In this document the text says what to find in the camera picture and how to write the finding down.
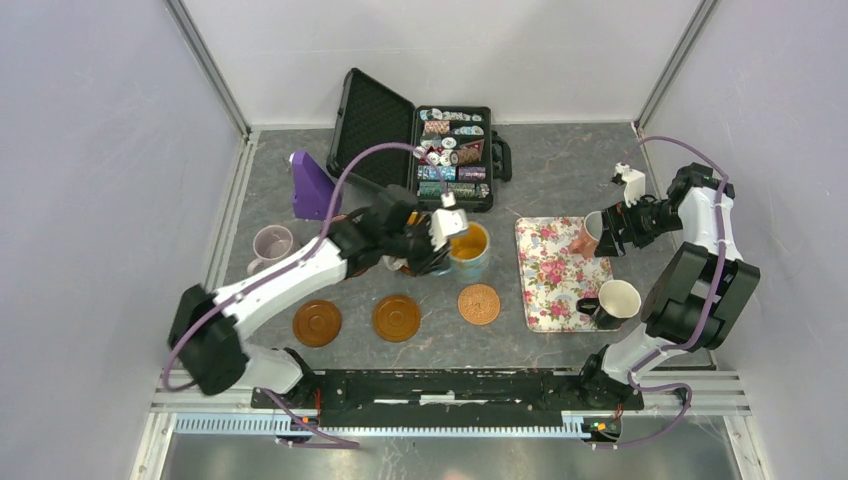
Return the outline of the white ceramic mug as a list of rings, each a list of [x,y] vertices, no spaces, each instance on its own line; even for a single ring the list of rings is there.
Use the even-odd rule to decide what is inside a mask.
[[[581,255],[584,259],[594,258],[602,235],[602,213],[593,211],[584,217],[581,229],[568,246],[568,252],[571,255]]]

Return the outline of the blue mug yellow inside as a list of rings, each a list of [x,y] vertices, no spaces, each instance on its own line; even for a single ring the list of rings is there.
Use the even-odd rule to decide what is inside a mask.
[[[491,237],[477,222],[470,222],[468,231],[450,240],[450,273],[463,284],[481,281],[490,263]]]

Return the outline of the brown wooden coaster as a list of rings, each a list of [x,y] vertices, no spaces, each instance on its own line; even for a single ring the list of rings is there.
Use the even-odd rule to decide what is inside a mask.
[[[418,303],[405,295],[391,295],[380,300],[372,313],[376,334],[389,342],[404,342],[412,338],[421,325]]]
[[[311,300],[301,305],[293,317],[293,333],[307,347],[319,348],[331,343],[339,334],[342,314],[327,300]]]

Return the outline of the woven rattan round coaster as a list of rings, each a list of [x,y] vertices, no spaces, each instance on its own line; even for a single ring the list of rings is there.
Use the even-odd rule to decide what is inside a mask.
[[[499,316],[501,301],[493,287],[478,283],[469,285],[460,292],[457,308],[460,316],[468,323],[483,326]]]

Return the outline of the lavender ceramic mug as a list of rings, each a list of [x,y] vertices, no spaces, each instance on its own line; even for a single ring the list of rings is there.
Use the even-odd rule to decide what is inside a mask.
[[[269,225],[256,233],[252,248],[254,259],[247,266],[248,276],[289,257],[299,249],[299,243],[287,227]]]

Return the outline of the floral mug orange inside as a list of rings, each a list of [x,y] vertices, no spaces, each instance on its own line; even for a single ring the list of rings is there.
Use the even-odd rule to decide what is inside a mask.
[[[413,211],[407,219],[406,225],[408,227],[416,226],[419,223],[419,217],[420,214]],[[412,277],[416,276],[416,273],[408,266],[407,261],[399,257],[383,256],[382,263],[390,271],[400,272]]]

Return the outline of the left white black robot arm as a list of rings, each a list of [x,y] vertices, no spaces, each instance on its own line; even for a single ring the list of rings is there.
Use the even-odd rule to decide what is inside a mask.
[[[181,295],[166,343],[171,353],[162,373],[170,392],[175,362],[205,396],[214,396],[241,381],[265,384],[290,407],[306,405],[313,379],[289,353],[274,353],[248,344],[265,322],[328,286],[355,278],[393,258],[415,275],[448,268],[451,239],[468,230],[466,212],[452,192],[441,207],[416,209],[413,194],[397,185],[385,188],[375,202],[329,218],[320,234],[274,266],[239,282],[208,291],[196,284]]]

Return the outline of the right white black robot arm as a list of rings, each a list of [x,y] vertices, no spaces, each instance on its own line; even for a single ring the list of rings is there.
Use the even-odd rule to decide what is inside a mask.
[[[643,248],[668,232],[682,241],[640,302],[639,325],[584,364],[577,392],[591,408],[625,402],[641,377],[668,359],[721,346],[761,278],[735,245],[735,191],[715,169],[680,168],[663,199],[646,194],[643,180],[641,172],[617,165],[613,181],[624,186],[624,200],[588,217],[595,256],[620,257],[626,245]]]

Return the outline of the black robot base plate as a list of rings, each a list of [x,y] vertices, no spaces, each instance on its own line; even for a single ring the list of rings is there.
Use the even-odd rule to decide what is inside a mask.
[[[321,427],[553,427],[564,412],[643,409],[630,387],[592,392],[571,370],[328,369],[280,399],[311,409]]]

